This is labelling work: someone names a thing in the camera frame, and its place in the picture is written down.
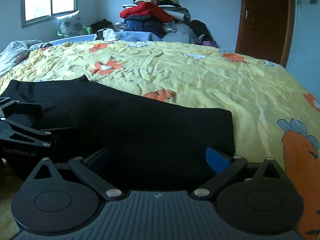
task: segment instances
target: red garment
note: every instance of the red garment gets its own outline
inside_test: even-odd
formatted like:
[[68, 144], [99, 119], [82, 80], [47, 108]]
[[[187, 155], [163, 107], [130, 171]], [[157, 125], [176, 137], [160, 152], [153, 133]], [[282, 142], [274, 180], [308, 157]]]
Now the red garment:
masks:
[[167, 14], [160, 7], [151, 2], [142, 2], [138, 6], [124, 9], [120, 13], [120, 17], [126, 19], [130, 15], [153, 15], [158, 17], [162, 22], [169, 23], [173, 21], [173, 17]]

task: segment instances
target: door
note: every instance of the door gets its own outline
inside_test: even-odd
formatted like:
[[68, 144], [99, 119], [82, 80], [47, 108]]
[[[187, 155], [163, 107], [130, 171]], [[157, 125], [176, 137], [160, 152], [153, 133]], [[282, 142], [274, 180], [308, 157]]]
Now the door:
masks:
[[236, 53], [285, 67], [293, 15], [294, 0], [242, 0]]

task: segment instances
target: window frame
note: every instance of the window frame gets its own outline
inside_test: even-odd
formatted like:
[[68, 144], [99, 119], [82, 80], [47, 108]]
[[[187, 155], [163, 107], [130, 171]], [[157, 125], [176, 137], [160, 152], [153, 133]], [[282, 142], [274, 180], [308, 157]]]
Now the window frame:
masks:
[[21, 5], [21, 8], [20, 8], [20, 12], [21, 12], [21, 28], [23, 29], [23, 28], [26, 28], [26, 27], [29, 27], [29, 26], [32, 26], [32, 25], [35, 25], [35, 24], [38, 24], [38, 23], [50, 21], [50, 20], [54, 19], [55, 17], [59, 17], [59, 16], [63, 16], [63, 15], [66, 15], [66, 14], [70, 14], [70, 13], [76, 12], [78, 10], [77, 9], [77, 0], [73, 0], [73, 3], [74, 3], [74, 10], [53, 14], [52, 13], [52, 0], [50, 0], [50, 6], [51, 6], [50, 15], [45, 15], [45, 16], [41, 16], [41, 17], [26, 21], [25, 0], [20, 0], [20, 5]]

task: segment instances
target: silver screw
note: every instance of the silver screw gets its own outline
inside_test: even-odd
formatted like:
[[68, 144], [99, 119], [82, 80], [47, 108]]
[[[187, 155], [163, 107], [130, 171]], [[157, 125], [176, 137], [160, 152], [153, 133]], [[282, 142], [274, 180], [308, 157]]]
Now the silver screw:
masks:
[[108, 196], [108, 197], [119, 197], [119, 196], [121, 196], [121, 194], [122, 194], [122, 191], [121, 190], [119, 190], [119, 189], [109, 189], [107, 192], [106, 192], [106, 195]]
[[210, 191], [206, 188], [197, 188], [193, 193], [198, 197], [205, 197], [210, 194]]

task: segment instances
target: window sill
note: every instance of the window sill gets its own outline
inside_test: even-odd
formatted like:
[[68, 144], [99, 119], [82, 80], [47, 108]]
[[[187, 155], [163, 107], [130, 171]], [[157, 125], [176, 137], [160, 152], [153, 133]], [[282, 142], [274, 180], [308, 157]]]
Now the window sill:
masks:
[[74, 12], [76, 12], [76, 11], [63, 12], [63, 13], [55, 14], [55, 15], [52, 15], [52, 16], [47, 15], [47, 16], [35, 18], [35, 19], [32, 19], [32, 20], [28, 20], [28, 21], [25, 21], [25, 22], [21, 22], [21, 28], [24, 29], [24, 28], [27, 28], [29, 26], [36, 25], [38, 23], [48, 22], [48, 21], [51, 21], [51, 20], [55, 19], [56, 17], [64, 16], [64, 15], [71, 14], [71, 13], [74, 13]]

